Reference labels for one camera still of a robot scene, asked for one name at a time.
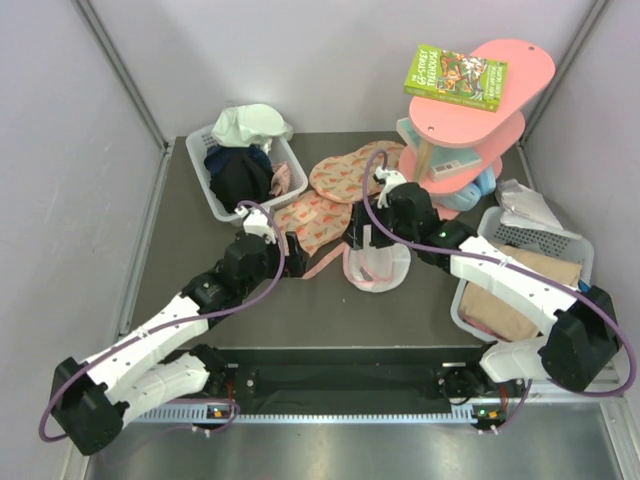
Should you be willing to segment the white mesh pink-trim laundry bag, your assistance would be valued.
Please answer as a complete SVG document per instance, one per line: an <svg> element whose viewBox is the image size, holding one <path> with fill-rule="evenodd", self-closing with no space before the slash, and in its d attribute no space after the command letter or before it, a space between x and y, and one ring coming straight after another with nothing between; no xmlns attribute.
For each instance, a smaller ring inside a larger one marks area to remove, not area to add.
<svg viewBox="0 0 640 480"><path fill-rule="evenodd" d="M363 233L362 249L345 247L342 264L346 279L359 290L369 293L383 293L397 288L409 272L409 248L397 243L374 248L370 245L371 227L365 226Z"/></svg>

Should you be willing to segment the black bra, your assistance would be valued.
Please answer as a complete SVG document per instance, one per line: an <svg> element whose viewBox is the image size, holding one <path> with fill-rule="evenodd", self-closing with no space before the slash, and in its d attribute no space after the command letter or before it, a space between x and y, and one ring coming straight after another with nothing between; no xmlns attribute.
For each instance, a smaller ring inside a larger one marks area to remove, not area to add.
<svg viewBox="0 0 640 480"><path fill-rule="evenodd" d="M247 155L237 155L219 173L210 174L209 188L224 209L233 213L241 201L271 200L274 197L270 194L272 176L273 170L261 168Z"/></svg>

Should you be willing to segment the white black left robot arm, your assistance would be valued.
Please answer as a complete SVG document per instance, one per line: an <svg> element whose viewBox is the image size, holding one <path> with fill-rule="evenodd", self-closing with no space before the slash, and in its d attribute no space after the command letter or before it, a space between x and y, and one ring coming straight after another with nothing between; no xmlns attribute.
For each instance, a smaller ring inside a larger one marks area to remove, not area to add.
<svg viewBox="0 0 640 480"><path fill-rule="evenodd" d="M282 241L239 233L211 269L195 276L153 318L83 361L69 357L53 373L51 414L84 456L107 447L133 420L183 395L216 396L226 366L211 347L174 351L255 303L263 282L302 277L310 254L288 231Z"/></svg>

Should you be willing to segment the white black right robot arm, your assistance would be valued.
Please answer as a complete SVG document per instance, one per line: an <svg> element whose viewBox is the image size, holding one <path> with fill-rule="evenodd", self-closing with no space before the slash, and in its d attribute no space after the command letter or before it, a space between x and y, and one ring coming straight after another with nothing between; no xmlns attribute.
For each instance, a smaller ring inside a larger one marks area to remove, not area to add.
<svg viewBox="0 0 640 480"><path fill-rule="evenodd" d="M372 247L405 246L422 262L493 295L536 329L532 337L500 335L483 347L466 372L474 393L487 396L504 382L523 379L548 380L566 391L595 396L592 382L623 345L608 292L553 280L501 251L473 227L441 219L428 194L412 182L385 195L356 202L348 233L359 237L370 227Z"/></svg>

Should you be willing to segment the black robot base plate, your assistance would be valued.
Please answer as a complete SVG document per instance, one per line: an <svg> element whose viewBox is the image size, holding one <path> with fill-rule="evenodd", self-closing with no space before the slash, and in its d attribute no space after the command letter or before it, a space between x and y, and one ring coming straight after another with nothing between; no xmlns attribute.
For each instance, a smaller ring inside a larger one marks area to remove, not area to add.
<svg viewBox="0 0 640 480"><path fill-rule="evenodd" d="M243 414L445 413L522 393L479 367L481 347L221 348L226 371L196 399L227 398Z"/></svg>

